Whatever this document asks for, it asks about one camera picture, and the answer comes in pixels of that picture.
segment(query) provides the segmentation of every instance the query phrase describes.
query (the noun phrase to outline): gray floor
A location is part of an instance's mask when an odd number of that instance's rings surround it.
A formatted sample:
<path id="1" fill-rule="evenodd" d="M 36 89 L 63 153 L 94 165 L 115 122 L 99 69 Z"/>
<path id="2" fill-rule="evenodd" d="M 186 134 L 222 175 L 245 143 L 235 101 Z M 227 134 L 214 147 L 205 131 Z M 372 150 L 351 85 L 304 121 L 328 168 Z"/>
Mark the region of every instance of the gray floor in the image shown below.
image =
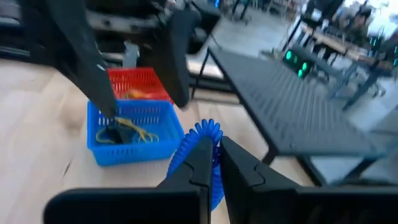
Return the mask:
<path id="1" fill-rule="evenodd" d="M 291 27 L 290 22 L 277 16 L 255 11 L 253 9 L 249 9 L 247 15 L 252 17 L 252 22 L 247 26 L 242 23 L 233 23 L 227 19 L 221 20 L 215 30 L 214 37 L 222 48 L 238 52 L 240 54 L 258 57 L 260 50 L 269 50 L 271 48 L 280 47 L 281 42 L 286 38 L 287 29 Z M 214 40 L 209 40 L 208 45 L 213 47 L 216 46 Z M 204 54 L 204 52 L 201 52 L 193 58 L 202 61 Z M 346 68 L 350 63 L 351 62 L 349 60 L 340 58 L 336 61 L 335 65 L 340 68 Z M 398 128 L 392 126 L 392 124 L 398 126 L 398 123 L 393 121 L 398 118 L 398 114 L 396 111 L 391 112 L 391 108 L 396 107 L 396 99 L 398 98 L 397 85 L 392 83 L 390 80 L 381 81 L 381 85 L 387 90 L 384 97 L 372 99 L 370 95 L 367 95 L 345 113 L 345 116 L 363 131 L 369 132 L 372 129 L 385 130 Z M 318 89 L 318 91 L 324 95 L 328 91 L 328 88 L 324 86 L 315 85 L 314 88 Z M 349 88 L 345 90 L 345 92 L 347 94 L 352 94 L 354 89 Z M 334 100 L 333 103 L 336 107 L 342 108 L 345 101 Z M 383 122 L 383 119 L 386 120 L 386 116 L 390 121 Z M 386 137 L 384 134 L 372 134 L 372 138 L 376 138 L 377 141 L 388 142 L 394 137 Z M 326 177 L 328 182 L 333 182 L 334 180 L 344 177 L 361 160 L 362 158 L 360 157 L 312 158 L 313 163 Z M 385 164 L 382 164 L 382 166 L 389 166 L 392 162 L 391 160 L 388 160 L 383 163 Z M 373 171 L 370 170 L 372 175 L 379 172 L 380 169 L 374 169 Z"/>

